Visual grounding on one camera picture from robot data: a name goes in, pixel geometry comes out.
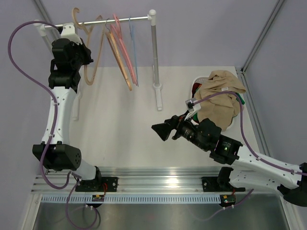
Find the beige t shirt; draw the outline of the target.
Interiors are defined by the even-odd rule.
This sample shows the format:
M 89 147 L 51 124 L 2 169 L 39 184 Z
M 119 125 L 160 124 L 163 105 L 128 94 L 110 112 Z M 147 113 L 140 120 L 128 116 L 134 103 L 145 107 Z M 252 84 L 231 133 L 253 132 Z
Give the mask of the beige t shirt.
M 196 100 L 204 99 L 218 92 L 234 92 L 243 94 L 246 88 L 239 79 L 227 70 L 212 71 L 208 79 L 194 94 Z M 197 112 L 197 119 L 210 119 L 216 126 L 226 131 L 232 120 L 240 113 L 240 102 L 236 96 L 228 93 L 219 94 L 200 103 L 201 109 Z

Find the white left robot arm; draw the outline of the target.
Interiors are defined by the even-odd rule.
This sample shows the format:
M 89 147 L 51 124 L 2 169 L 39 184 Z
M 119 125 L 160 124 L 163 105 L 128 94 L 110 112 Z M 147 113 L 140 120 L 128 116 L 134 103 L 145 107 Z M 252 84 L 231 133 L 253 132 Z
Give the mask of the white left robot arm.
M 81 179 L 76 191 L 98 191 L 103 179 L 98 167 L 82 159 L 81 151 L 70 145 L 70 121 L 73 103 L 81 79 L 81 66 L 90 64 L 91 51 L 83 40 L 71 41 L 60 38 L 52 42 L 54 58 L 50 64 L 47 92 L 50 94 L 50 109 L 47 127 L 40 144 L 33 145 L 32 153 L 39 160 L 39 168 L 45 182 L 54 189 L 64 189 L 54 185 L 45 175 L 45 169 L 68 170 L 69 175 Z

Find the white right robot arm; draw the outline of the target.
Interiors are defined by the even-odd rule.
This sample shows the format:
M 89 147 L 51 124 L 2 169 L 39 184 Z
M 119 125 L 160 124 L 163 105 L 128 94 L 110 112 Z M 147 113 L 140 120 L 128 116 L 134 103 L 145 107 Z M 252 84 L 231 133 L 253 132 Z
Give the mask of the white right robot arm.
M 152 130 L 163 141 L 174 130 L 173 140 L 183 137 L 208 152 L 211 159 L 223 165 L 217 178 L 222 190 L 271 190 L 293 205 L 307 205 L 306 163 L 290 164 L 256 153 L 248 144 L 222 135 L 221 128 L 208 118 L 194 125 L 184 115 L 174 115 L 163 123 L 152 125 Z

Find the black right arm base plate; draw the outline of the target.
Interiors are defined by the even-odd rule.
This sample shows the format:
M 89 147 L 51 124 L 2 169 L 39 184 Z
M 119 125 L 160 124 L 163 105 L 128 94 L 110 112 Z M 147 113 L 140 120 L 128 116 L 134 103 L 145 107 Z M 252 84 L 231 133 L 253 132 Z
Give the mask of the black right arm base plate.
M 204 192 L 245 192 L 244 187 L 234 187 L 228 180 L 219 179 L 217 176 L 206 176 L 201 178 Z

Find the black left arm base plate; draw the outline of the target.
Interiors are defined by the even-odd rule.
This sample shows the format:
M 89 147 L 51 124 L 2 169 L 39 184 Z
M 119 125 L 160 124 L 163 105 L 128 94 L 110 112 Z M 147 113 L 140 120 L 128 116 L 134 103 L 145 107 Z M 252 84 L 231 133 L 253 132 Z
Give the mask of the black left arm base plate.
M 75 188 L 76 192 L 116 192 L 118 187 L 117 177 L 102 177 L 100 180 L 82 180 Z

